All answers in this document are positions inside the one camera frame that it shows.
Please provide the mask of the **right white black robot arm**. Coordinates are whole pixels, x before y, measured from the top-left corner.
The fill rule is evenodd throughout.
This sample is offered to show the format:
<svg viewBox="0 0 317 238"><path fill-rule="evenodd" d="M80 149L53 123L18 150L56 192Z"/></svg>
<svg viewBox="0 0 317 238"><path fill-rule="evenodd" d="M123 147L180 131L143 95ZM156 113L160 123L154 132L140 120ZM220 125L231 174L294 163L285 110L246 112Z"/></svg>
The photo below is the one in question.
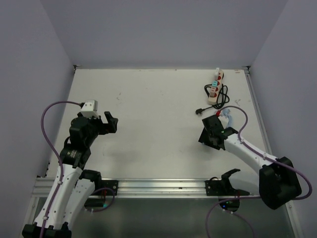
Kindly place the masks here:
<svg viewBox="0 0 317 238"><path fill-rule="evenodd" d="M199 142L216 150L227 151L252 168L259 176L259 195L275 210L297 198L302 189L290 159L277 158L245 140L232 127L223 127L218 116L202 119L204 129Z"/></svg>

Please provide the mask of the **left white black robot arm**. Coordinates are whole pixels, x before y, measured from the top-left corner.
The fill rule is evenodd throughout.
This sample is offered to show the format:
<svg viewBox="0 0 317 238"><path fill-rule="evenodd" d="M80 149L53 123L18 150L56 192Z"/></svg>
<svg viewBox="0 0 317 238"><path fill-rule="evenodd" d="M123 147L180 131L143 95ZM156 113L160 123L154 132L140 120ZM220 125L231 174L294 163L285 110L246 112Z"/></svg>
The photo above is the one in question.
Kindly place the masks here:
<svg viewBox="0 0 317 238"><path fill-rule="evenodd" d="M91 155L90 147L99 135L116 133L118 119L110 112L100 117L87 118L83 113L73 119L70 136L64 142L59 158L61 164L41 211L32 224L22 230L25 238L70 238L71 228L91 195L116 196L115 186L104 186L101 173L86 170Z"/></svg>

